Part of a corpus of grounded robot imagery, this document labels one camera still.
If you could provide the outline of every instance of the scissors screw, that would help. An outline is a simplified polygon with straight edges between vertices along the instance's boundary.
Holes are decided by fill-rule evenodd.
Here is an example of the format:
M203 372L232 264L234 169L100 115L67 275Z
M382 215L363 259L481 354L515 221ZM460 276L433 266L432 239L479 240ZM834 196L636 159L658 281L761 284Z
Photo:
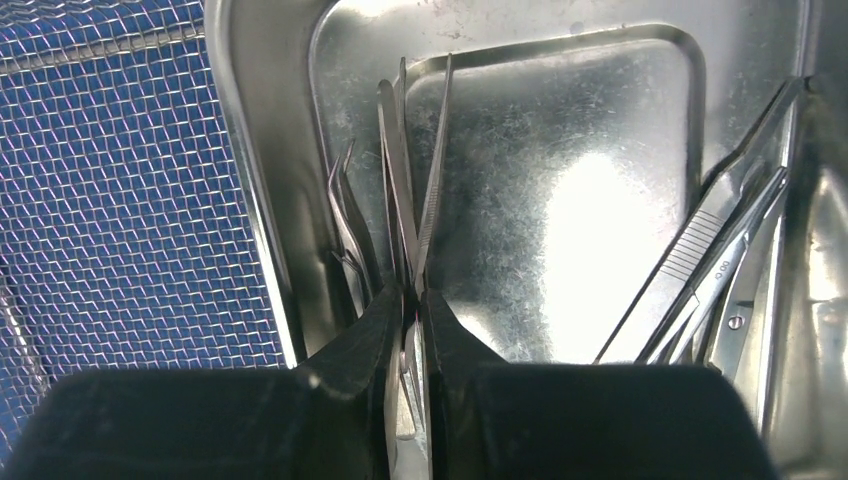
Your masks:
M730 317L727 320L727 326L730 327L731 330L739 330L743 325L745 325L745 317L740 317L739 315Z

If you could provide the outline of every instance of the stainless steel tray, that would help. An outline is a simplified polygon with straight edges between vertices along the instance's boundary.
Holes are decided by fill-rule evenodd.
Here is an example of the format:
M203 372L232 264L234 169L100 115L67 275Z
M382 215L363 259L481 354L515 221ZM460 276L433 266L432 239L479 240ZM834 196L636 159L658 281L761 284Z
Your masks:
M455 60L431 286L466 328L518 362L591 362L704 178L742 142L784 78L815 74L815 93L797 105L803 114L793 111L769 147L793 163L797 185L762 288L779 298L778 308L752 319L756 340L737 387L787 474L848 474L848 436L834 428L848 429L832 420L848 418L838 288L848 271L831 259L848 242L848 216L837 207L846 173L839 132L848 131L839 120L848 80L839 25L848 7L838 0L233 4L207 6L213 70L260 253L280 285L285 348L297 358L352 321L336 294L344 278L329 254L337 240L324 179L329 159L353 137L349 176L390 270L376 85L396 78L401 57L410 65L406 121L418 208L439 72L447 53ZM836 327L817 326L816 315ZM829 346L817 349L825 340Z

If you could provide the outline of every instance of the forceps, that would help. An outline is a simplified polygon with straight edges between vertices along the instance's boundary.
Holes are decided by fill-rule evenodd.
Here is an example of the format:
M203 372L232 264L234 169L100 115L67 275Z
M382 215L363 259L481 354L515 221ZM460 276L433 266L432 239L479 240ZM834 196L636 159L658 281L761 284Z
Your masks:
M347 180L347 167L353 155L354 143L350 142L345 156L339 155L330 169L327 196L342 247L341 254L336 254L336 258L342 263L358 318L380 288L380 278L371 235Z
M436 145L427 179L424 208L421 220L416 223L412 203L412 187L409 181L409 154L406 150L406 132L402 130L401 116L405 102L398 101L395 89L388 80L378 86L379 103L377 117L380 122L380 139L383 144L384 171L386 172L386 201L390 215L390 237L393 247L398 247L402 255L395 255L402 265L396 265L398 278L405 286L414 288L416 296L424 290L424 268L432 241L436 214L441 197L442 165L447 149L448 116L450 113L450 92L453 82L453 60L448 55L445 67L445 85L442 105L439 112L439 126L436 131ZM405 63L401 61L399 84L405 90Z
M406 108L406 61L401 59L398 84L392 87L388 80L378 85L377 117L380 125L380 143L383 158L386 214L389 225L389 245L395 277L404 287L404 348L401 361L401 385L407 405L414 397L418 408L418 419L425 430L423 398L423 346L417 322L418 299L424 291L424 269L435 228L441 194L442 165L447 148L449 99L453 79L452 56L448 55L445 66L445 85L436 131L436 144L430 164L427 190L421 220L416 223L412 182L409 164L408 142L405 128ZM415 428L403 426L404 436L414 435Z
M707 258L699 267L693 285L684 292L685 303L680 312L668 322L659 342L649 348L647 362L657 363L663 351L678 336L669 358L674 363L680 360L686 345L701 327L719 295L733 278L733 273L749 250L754 237L760 230L767 212L775 210L786 191L785 167L778 167L766 185L757 193L751 205L731 221L726 234L722 234L712 247L714 256Z
M738 156L715 178L648 282L619 322L595 363L633 362L675 307L707 251L738 210L766 163L760 153L803 87L798 77L781 86Z

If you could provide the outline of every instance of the scissors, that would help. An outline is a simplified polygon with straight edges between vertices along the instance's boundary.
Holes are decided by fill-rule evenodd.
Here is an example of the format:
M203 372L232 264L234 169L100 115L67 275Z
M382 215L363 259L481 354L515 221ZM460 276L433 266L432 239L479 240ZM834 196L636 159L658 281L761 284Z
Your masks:
M727 166L711 183L595 363L634 362L642 358L646 346L662 329L663 320L691 284L720 232L734 214L738 215L745 193L761 178L767 163L761 152L802 88L801 78L791 77L784 82L742 149L728 159Z
M757 191L751 204L730 222L726 233L712 246L703 266L693 276L692 284L678 300L678 303L683 303L683 307L666 322L667 327L662 327L664 332L659 336L659 341L642 353L640 359L644 358L647 363L675 363L680 360L689 341L730 283L753 239L761 231L767 213L776 210L784 198L786 175L787 169L778 167L768 182ZM670 356L663 358L663 351L670 345L673 345Z
M748 337L754 313L754 299L768 261L770 244L777 228L782 201L774 205L763 220L760 231L745 253L739 269L730 282L730 289L719 308L715 336L707 349L705 361L717 368L730 381L736 378L742 350Z

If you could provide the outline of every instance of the surgical instrument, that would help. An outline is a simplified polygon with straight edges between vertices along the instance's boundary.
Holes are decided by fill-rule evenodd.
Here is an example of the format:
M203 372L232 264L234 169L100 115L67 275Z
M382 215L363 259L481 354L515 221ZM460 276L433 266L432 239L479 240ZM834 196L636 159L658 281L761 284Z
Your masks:
M699 266L694 275L694 282L688 287L689 291L683 297L685 304L680 312L667 323L667 328L661 334L661 339L647 352L648 363L656 363L672 340L680 334L674 344L669 363L677 362L683 354L683 349L695 331L700 328L707 318L716 300L732 278L733 272L742 261L742 257L754 236L760 229L766 213L774 209L783 198L786 191L785 167L778 167L771 175L765 186L760 189L751 204L735 220L731 220L726 233L723 232L718 241L711 247L711 255L706 263Z
M767 264L770 243L783 211L783 202L777 202L766 213L760 230L742 258L724 296L715 334L710 341L705 362L717 368L725 378L733 381L739 369L742 351L754 314L754 299Z
M782 124L802 90L788 79L754 126L738 155L720 171L633 305L606 342L595 363L633 362L674 307L710 245L739 206L743 193L766 163L762 150Z
M395 108L397 108L400 147L404 156L402 165L406 170L404 172L404 176L406 177L406 185L409 188L410 198L412 198L412 168L409 164L409 141L406 138L406 57L401 57L400 59L400 65L398 66L398 81L394 86L394 92L395 101L397 102Z
M436 147L433 161L430 164L430 175L427 179L427 192L424 196L424 209L421 213L420 230L418 232L418 263L415 266L415 293L420 297L424 292L424 267L430 252L430 242L433 239L433 229L436 215L439 211L439 199L442 193L442 164L447 150L448 116L450 115L450 92L453 83L453 57L447 56L445 66L445 87L442 94L442 108L439 112L439 127L436 131Z
M385 155L385 170L390 181L391 197L397 216L397 233L403 247L406 275L402 279L405 284L412 283L412 268L418 261L417 234L415 217L412 206L412 192L406 181L408 154L403 151L400 128L398 123L397 102L394 88L388 80L381 80L378 86L379 102L377 117L380 122L380 139Z
M371 237L362 213L356 206L345 172L353 155L354 144L354 141L350 142L345 156L339 155L330 169L327 196L341 240L342 252L338 258L342 263L358 318L374 298L375 289L380 288L380 285L374 266L376 259ZM367 250L363 250L363 245L367 246Z

